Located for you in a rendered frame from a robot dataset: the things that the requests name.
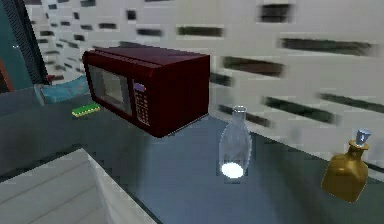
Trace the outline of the dark red microwave oven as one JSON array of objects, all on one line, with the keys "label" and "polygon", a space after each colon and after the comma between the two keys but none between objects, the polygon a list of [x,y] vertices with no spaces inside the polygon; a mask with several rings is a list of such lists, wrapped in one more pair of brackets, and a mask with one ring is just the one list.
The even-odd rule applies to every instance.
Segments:
[{"label": "dark red microwave oven", "polygon": [[208,114],[210,57],[130,44],[82,56],[92,100],[161,138]]}]

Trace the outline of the clear glass bottle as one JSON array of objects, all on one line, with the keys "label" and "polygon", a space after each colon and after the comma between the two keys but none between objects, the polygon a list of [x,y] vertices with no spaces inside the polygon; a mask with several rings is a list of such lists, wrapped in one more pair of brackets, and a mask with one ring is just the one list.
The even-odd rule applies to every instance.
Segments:
[{"label": "clear glass bottle", "polygon": [[234,106],[231,120],[221,134],[219,165],[229,179],[241,178],[247,171],[252,152],[252,138],[245,124],[246,107]]}]

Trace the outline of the green and yellow sponge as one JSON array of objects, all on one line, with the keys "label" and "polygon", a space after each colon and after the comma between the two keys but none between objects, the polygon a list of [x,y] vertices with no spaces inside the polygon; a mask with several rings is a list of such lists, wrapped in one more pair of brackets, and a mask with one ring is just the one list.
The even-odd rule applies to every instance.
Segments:
[{"label": "green and yellow sponge", "polygon": [[81,117],[99,110],[100,110],[100,105],[97,103],[92,103],[92,104],[84,105],[84,106],[73,109],[71,111],[71,114],[74,117]]}]

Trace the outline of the white sink basin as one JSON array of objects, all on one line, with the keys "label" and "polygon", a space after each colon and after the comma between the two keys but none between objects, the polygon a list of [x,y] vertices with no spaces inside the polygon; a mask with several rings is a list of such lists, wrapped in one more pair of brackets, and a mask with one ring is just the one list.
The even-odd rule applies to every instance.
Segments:
[{"label": "white sink basin", "polygon": [[157,224],[84,149],[0,180],[0,224]]}]

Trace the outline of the amber square bottle with stopper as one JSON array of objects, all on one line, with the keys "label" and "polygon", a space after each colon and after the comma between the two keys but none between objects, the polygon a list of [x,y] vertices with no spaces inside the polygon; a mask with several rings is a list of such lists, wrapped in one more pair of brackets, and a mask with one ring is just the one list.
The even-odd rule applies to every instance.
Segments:
[{"label": "amber square bottle with stopper", "polygon": [[358,200],[368,179],[368,166],[362,155],[369,149],[370,136],[370,131],[359,129],[348,142],[347,152],[331,158],[321,182],[324,191],[349,203]]}]

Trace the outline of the dark fridge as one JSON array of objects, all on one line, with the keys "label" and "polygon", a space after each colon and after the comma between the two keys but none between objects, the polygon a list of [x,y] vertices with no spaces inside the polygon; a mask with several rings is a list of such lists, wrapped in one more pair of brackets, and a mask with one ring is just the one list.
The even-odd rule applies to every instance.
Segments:
[{"label": "dark fridge", "polygon": [[48,84],[47,70],[23,0],[0,0],[0,67],[14,90]]}]

